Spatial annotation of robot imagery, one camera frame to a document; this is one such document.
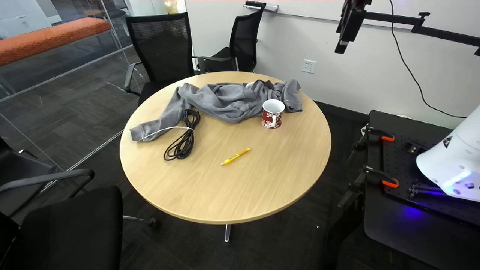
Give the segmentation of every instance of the whiteboard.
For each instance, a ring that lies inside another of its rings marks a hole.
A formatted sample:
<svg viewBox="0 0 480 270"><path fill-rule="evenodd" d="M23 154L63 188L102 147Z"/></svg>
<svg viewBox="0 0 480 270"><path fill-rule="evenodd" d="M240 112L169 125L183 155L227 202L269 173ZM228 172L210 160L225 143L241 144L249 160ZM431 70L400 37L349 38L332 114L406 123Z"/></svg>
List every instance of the whiteboard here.
<svg viewBox="0 0 480 270"><path fill-rule="evenodd" d="M395 15L418 17L419 12L430 12L423 26L480 37L480 1L478 0L392 0ZM327 20L340 20L344 0L280 0L278 13ZM372 0L366 11L391 14L389 0ZM365 20L364 24L390 26L391 23ZM394 24L396 28L412 29L410 25Z"/></svg>

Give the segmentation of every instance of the black cable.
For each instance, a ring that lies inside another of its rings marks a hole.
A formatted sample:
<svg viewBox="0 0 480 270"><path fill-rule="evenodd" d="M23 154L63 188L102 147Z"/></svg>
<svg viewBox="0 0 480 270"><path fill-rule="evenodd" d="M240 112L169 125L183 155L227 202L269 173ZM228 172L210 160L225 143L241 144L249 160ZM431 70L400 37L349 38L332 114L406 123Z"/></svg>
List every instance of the black cable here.
<svg viewBox="0 0 480 270"><path fill-rule="evenodd" d="M393 13L393 3L392 3L392 0L389 0L390 1L390 6L392 6L392 16L394 15ZM398 54L400 54L400 59L402 60L403 64L405 65L405 67L407 68L408 72L410 73L410 75L412 76L413 80L415 81L415 83L417 84L417 86L419 87L419 90L420 90L420 95L421 95L421 99L423 100L423 102L430 108L434 109L434 110L437 110L441 113L444 113L448 116L451 116L451 117L456 117L456 118L466 118L465 116L456 116L456 115L452 115L450 113L447 113L447 112L444 112L443 110L440 110L440 109L437 109L435 108L434 106L428 104L428 102L425 100L425 97L423 96L423 91L421 89L421 86L420 84L418 83L417 79L415 78L415 76L413 75L412 71L410 70L410 68L408 67L407 63L405 63L405 60L403 60L403 56L402 56L402 52L400 51L400 46L398 45L398 41L396 39L396 36L395 36L395 33L393 32L393 22L392 22L392 27L391 27L391 31L392 31L392 35L393 35L393 38L395 39L395 44L396 44L396 48L398 50Z"/></svg>
<svg viewBox="0 0 480 270"><path fill-rule="evenodd" d="M180 138L176 139L163 154L166 161L174 159L184 159L190 155L193 149L195 138L193 137L193 129L200 122L200 112L194 110L185 110L183 114L183 122L191 129L188 129Z"/></svg>

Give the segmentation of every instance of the white robot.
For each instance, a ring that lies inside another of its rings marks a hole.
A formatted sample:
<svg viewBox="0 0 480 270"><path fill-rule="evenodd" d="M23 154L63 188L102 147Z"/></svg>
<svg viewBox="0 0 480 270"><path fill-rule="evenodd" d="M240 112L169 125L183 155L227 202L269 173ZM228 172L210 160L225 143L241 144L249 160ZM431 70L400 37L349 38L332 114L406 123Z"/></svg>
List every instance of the white robot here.
<svg viewBox="0 0 480 270"><path fill-rule="evenodd" d="M445 139L420 154L417 166L447 195L480 202L480 106Z"/></svg>

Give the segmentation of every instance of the mug handle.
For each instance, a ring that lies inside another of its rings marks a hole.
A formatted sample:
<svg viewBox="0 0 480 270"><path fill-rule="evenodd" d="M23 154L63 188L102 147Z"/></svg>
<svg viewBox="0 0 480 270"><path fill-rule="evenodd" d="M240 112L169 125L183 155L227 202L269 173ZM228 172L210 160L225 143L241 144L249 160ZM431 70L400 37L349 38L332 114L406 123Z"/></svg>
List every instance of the mug handle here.
<svg viewBox="0 0 480 270"><path fill-rule="evenodd" d="M276 127L276 114L272 114L272 126L275 128Z"/></svg>

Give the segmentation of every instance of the round table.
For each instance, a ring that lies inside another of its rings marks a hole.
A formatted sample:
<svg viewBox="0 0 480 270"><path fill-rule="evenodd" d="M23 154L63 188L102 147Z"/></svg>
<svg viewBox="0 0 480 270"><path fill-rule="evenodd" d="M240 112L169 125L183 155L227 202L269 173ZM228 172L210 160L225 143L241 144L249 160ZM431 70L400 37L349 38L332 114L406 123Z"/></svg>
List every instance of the round table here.
<svg viewBox="0 0 480 270"><path fill-rule="evenodd" d="M246 72L207 73L173 83L142 103L127 122L120 142L121 164L135 190L172 216L207 224L257 220L307 193L327 164L331 137L322 111L303 92L303 111L284 113L277 129L264 128L261 117L232 124L201 112L193 151L184 160L163 159L183 129L172 129L152 142L132 141L129 129L157 119L184 83L202 87L257 79L280 81ZM249 147L250 152L220 166Z"/></svg>

